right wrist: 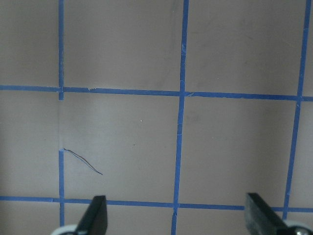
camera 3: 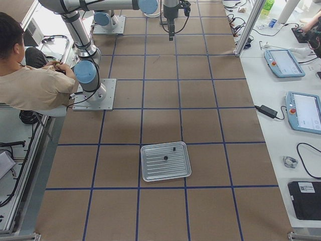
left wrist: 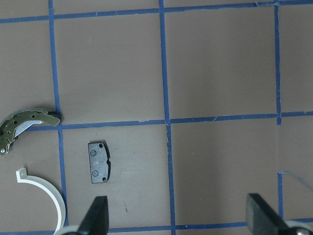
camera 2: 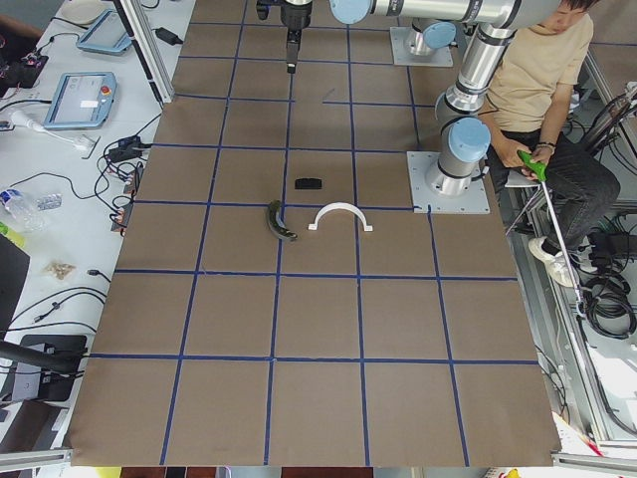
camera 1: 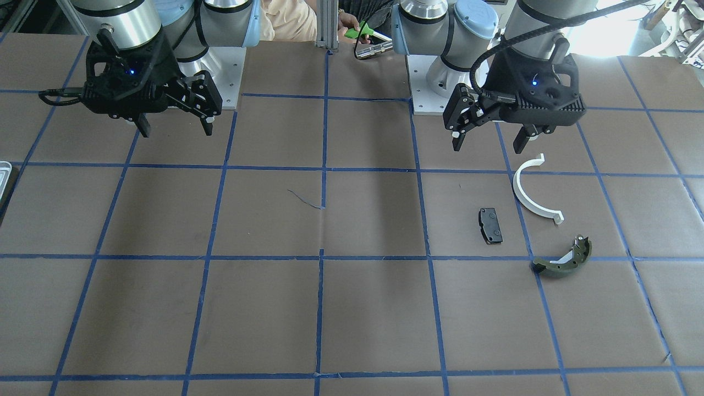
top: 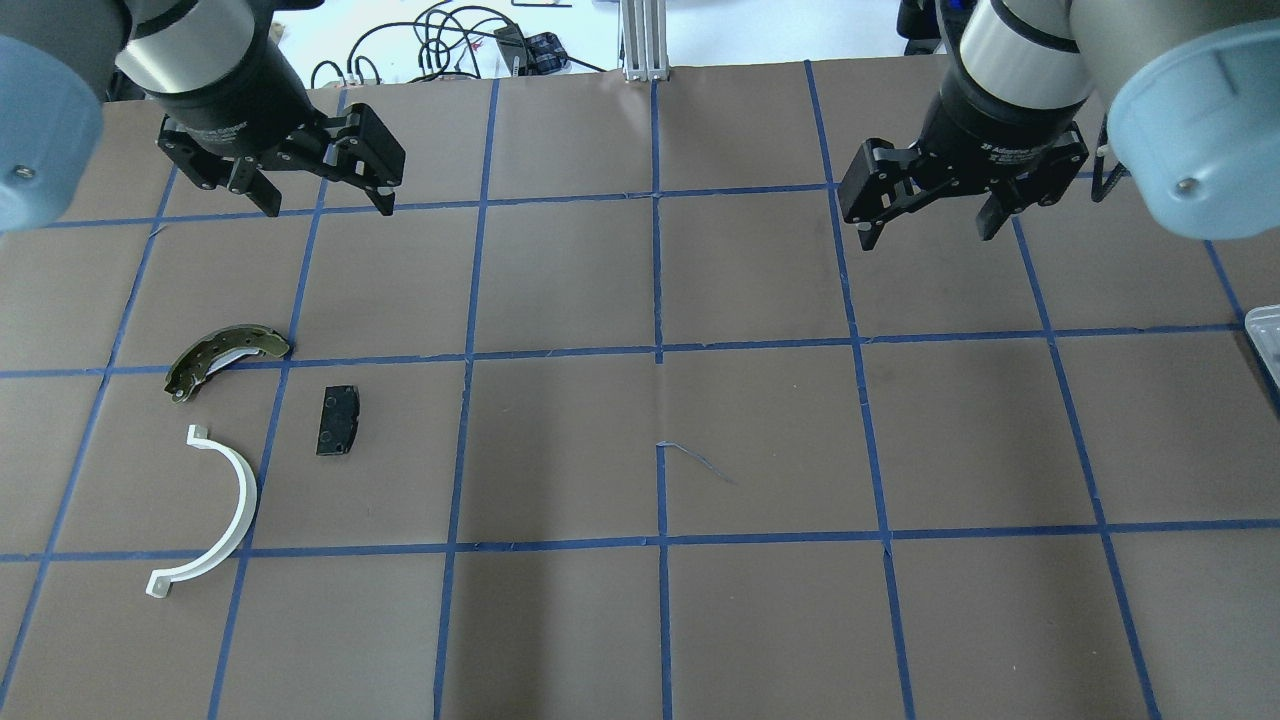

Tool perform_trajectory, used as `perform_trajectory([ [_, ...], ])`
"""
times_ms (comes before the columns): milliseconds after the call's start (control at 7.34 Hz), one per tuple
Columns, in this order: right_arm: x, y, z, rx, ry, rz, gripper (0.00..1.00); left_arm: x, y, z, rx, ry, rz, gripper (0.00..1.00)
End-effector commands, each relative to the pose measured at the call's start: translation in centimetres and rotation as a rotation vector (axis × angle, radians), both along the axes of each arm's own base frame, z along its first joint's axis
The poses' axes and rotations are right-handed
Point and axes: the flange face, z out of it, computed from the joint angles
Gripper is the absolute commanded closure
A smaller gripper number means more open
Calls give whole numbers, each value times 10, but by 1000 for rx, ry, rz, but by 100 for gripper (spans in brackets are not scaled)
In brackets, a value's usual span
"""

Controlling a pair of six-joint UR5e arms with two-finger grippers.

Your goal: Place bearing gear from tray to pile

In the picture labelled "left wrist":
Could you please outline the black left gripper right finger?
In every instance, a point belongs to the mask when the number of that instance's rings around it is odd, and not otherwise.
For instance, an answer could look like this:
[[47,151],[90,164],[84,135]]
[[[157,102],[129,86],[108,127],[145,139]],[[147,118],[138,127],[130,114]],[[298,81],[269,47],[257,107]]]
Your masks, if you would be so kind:
[[246,225],[252,235],[288,235],[289,226],[257,193],[246,196]]

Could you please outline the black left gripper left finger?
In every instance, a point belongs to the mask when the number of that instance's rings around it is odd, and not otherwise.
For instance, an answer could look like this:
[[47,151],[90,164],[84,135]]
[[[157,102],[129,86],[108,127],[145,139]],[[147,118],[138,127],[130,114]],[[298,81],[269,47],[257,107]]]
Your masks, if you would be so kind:
[[108,230],[108,199],[107,196],[97,196],[79,225],[77,233],[79,235],[106,235]]

